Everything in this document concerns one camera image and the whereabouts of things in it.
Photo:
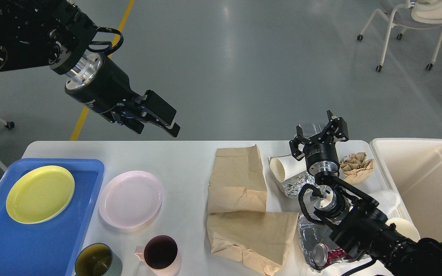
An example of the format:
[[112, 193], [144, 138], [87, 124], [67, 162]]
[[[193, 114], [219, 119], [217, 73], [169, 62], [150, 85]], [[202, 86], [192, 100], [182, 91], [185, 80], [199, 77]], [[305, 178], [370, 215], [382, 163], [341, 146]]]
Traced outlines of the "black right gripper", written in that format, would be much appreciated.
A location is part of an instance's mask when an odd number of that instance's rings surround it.
[[305, 157], [307, 172], [339, 175], [339, 163], [335, 143], [349, 140], [348, 126], [342, 117], [327, 110], [328, 123], [321, 133], [305, 138], [302, 127], [296, 127], [296, 135], [289, 141], [292, 157], [301, 161]]

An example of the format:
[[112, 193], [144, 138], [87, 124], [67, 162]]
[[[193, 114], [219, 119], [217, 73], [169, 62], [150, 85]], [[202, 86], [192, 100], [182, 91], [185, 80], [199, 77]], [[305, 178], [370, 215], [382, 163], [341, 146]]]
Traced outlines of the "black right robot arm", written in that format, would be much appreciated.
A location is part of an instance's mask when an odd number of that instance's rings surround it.
[[335, 144], [347, 141], [348, 128], [342, 117], [327, 111], [328, 124], [306, 138], [301, 126], [289, 141], [292, 156], [305, 161], [315, 184], [305, 184], [298, 202], [309, 222], [331, 229], [330, 239], [356, 260], [370, 255], [371, 261], [351, 269], [346, 276], [377, 261], [395, 276], [442, 276], [442, 243], [432, 238], [418, 242], [387, 225], [379, 202], [339, 177]]

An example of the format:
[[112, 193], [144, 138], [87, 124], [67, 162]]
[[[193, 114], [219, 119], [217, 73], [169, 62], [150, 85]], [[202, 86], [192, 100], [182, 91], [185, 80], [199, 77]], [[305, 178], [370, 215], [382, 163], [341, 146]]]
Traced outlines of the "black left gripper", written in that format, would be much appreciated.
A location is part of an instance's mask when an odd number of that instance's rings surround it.
[[84, 54], [66, 73], [65, 92], [110, 123], [117, 122], [141, 134], [149, 122], [177, 137], [176, 110], [161, 96], [147, 90], [140, 96], [130, 88], [129, 77], [105, 54]]

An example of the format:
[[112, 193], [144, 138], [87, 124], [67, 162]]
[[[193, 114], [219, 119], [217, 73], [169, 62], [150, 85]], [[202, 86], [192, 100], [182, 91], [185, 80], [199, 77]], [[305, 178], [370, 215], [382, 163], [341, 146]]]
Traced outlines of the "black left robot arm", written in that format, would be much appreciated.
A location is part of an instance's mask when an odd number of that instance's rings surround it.
[[109, 58], [123, 42], [70, 0], [0, 0], [0, 72], [49, 66], [67, 76], [70, 97], [110, 123], [136, 133], [151, 123], [177, 137], [175, 108], [152, 90], [135, 93]]

